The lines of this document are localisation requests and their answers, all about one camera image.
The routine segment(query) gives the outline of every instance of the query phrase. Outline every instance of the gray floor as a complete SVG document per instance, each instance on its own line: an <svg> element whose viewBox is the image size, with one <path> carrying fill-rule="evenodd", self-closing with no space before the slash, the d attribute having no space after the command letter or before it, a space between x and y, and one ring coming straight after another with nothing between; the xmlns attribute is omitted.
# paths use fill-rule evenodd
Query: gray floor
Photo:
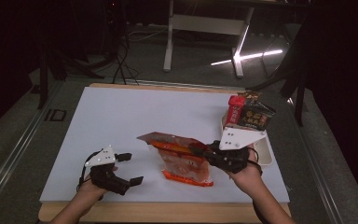
<svg viewBox="0 0 358 224"><path fill-rule="evenodd" d="M131 27L130 32L160 29L164 27ZM222 38L206 34L201 34L202 39L208 41L193 41L194 36L187 33L175 34L172 71L165 73L162 71L164 34L148 38L144 38L145 34L130 35L125 65L131 69L124 68L128 83L135 84L131 76L136 76L142 85L201 85L243 90L266 79L259 59L242 64L244 79L235 77L231 63L210 66L210 63L229 59L236 40L233 36ZM250 35L243 52L258 52L269 43L270 39L263 36ZM287 50L284 39L278 38L270 49L277 48L283 49L282 55L265 58L269 74ZM123 48L120 55L125 55ZM100 56L90 58L92 61L101 59ZM0 184L0 223L37 221L40 194L84 87L93 82L111 82L116 69L117 64L97 69L95 72L106 78L96 80L68 68L70 76L66 81L50 80L50 101L43 109L37 110L38 95L27 93L0 119L0 179L3 181ZM37 75L37 70L30 74L35 84L38 83ZM358 223L358 187L312 93L306 92L304 127L297 127L293 125L292 107L278 95L281 85L281 82L276 83L262 92L265 93L263 100L278 111L268 126L268 134L289 192L293 218L298 223ZM44 120L50 109L66 110L68 114L61 122ZM9 157L18 158L18 162L5 163Z"/></svg>

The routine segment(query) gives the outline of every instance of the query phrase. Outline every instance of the dark background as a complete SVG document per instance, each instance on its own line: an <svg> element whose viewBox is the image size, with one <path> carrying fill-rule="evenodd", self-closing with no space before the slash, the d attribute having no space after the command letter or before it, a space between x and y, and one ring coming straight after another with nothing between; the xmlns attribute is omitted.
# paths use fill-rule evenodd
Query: dark background
<svg viewBox="0 0 358 224"><path fill-rule="evenodd" d="M101 5L85 2L0 0L0 118L32 88L27 75L39 67L40 55L35 27L71 58L87 60L87 51L101 46L96 35L104 29L98 26ZM128 21L165 24L168 1L145 2L128 1ZM210 7L204 13L222 11ZM263 18L263 12L256 13ZM291 15L279 18L290 20ZM271 27L262 30L276 32ZM358 182L358 1L315 2L295 42L289 64L296 67L299 59L307 60L306 86Z"/></svg>

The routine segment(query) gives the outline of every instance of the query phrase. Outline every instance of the table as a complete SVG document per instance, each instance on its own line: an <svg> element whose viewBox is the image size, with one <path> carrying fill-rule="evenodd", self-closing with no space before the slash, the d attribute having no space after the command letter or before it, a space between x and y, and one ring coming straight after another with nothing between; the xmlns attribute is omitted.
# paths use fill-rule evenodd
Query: table
<svg viewBox="0 0 358 224"><path fill-rule="evenodd" d="M284 8L304 10L310 6L309 4L288 3L287 1L279 0L231 0L224 1L234 3L241 6L249 7L245 20L229 20L206 18L198 16L188 16L173 13L173 0L170 0L169 19L168 19L168 42L165 51L164 66L165 72L171 71L172 63L172 32L175 30L198 31L225 35L237 35L238 41L235 48L232 49L232 63L234 66L237 78L243 78L242 64L241 64L241 49L248 32L252 15L255 7L269 7L269 8Z"/></svg>
<svg viewBox="0 0 358 224"><path fill-rule="evenodd" d="M40 198L40 220L51 220L75 195L88 155L113 145L118 153L132 153L130 161L117 164L117 176L143 175L144 182L129 189L125 196L105 194L81 221L257 222L251 199L222 171L212 167L214 186L209 188L166 180L158 164L151 162L157 154L136 139L156 131L212 143L221 137L220 119L227 110L229 96L235 93L109 84L85 88ZM274 158L263 170L268 188L290 214L289 198Z"/></svg>

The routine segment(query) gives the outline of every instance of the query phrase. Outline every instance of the chip bag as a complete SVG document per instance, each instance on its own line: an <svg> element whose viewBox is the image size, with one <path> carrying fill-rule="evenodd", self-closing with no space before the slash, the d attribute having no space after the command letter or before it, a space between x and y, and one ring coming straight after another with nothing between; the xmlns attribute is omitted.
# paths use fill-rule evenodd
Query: chip bag
<svg viewBox="0 0 358 224"><path fill-rule="evenodd" d="M209 162L195 156L188 148L191 145L207 150L202 142L166 133L148 133L138 139L158 151L163 161L161 172L167 179L201 187L213 185Z"/></svg>
<svg viewBox="0 0 358 224"><path fill-rule="evenodd" d="M232 95L228 100L228 111L223 116L223 126L255 131L266 130L276 111L259 101L260 94L246 91Z"/></svg>

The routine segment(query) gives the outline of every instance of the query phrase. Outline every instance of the snack bag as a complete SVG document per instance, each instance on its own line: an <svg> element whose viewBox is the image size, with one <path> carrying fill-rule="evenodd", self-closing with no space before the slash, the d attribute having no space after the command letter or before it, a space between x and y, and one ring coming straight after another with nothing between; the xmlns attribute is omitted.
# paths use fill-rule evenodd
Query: snack bag
<svg viewBox="0 0 358 224"><path fill-rule="evenodd" d="M207 150L202 142L166 133L148 133L138 139L157 149L163 161L161 172L167 179L202 187L213 185L209 162L195 156L188 148L191 145Z"/></svg>
<svg viewBox="0 0 358 224"><path fill-rule="evenodd" d="M223 126L238 129L264 131L275 110L259 101L261 93L240 92L228 100L228 111L223 116Z"/></svg>

